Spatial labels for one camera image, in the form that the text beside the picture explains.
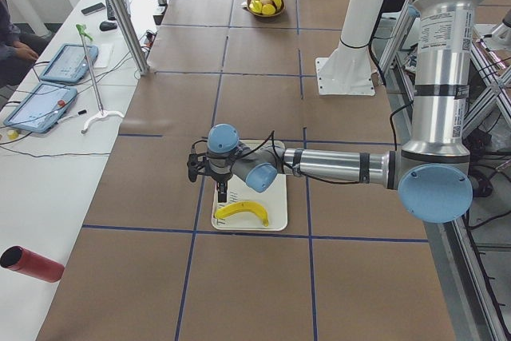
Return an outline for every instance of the white desk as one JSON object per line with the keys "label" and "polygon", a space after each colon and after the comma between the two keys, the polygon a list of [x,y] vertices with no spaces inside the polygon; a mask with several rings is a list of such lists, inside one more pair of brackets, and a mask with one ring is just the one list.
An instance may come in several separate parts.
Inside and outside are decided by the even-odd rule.
{"label": "white desk", "polygon": [[[81,9],[105,0],[81,0],[48,45],[40,61],[47,61],[64,43],[80,43],[76,24],[86,24],[93,44],[113,44],[113,54],[103,73],[112,69],[127,53],[121,29],[101,32],[99,24],[106,20],[106,10],[83,16]],[[132,0],[132,21],[137,36],[156,30],[153,10],[156,0]],[[137,85],[137,67],[128,60],[100,82],[105,109],[123,113]],[[38,80],[30,72],[18,91],[31,91]],[[78,91],[90,86],[79,85]],[[25,94],[15,92],[11,101],[21,101]],[[13,106],[0,111],[3,121]],[[92,88],[78,95],[68,114],[87,109],[88,113],[63,121],[43,135],[32,134],[7,145],[9,149],[32,154],[109,153],[117,136],[121,119],[110,117],[94,122],[87,134],[81,134],[85,121],[97,112]],[[6,142],[7,129],[0,129]],[[0,252],[21,245],[50,259],[65,264],[73,249],[81,223],[87,213],[108,156],[32,158],[0,149]],[[32,341],[50,308],[58,283],[49,284],[0,268],[0,339]]]}

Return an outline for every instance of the black mouse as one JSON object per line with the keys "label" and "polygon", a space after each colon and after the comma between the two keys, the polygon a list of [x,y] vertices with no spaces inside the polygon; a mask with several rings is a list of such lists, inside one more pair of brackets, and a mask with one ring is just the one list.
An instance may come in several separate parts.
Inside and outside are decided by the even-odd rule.
{"label": "black mouse", "polygon": [[101,22],[101,24],[99,25],[99,29],[101,31],[110,31],[110,30],[115,30],[117,28],[117,23],[115,22],[108,22],[108,21],[104,21],[104,22]]}

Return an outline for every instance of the red cylinder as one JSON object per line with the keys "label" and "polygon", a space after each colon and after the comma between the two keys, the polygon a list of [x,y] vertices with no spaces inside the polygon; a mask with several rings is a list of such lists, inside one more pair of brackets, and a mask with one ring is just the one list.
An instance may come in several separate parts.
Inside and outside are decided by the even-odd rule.
{"label": "red cylinder", "polygon": [[49,283],[59,281],[64,273],[64,265],[19,246],[11,247],[3,252],[0,265],[2,268]]}

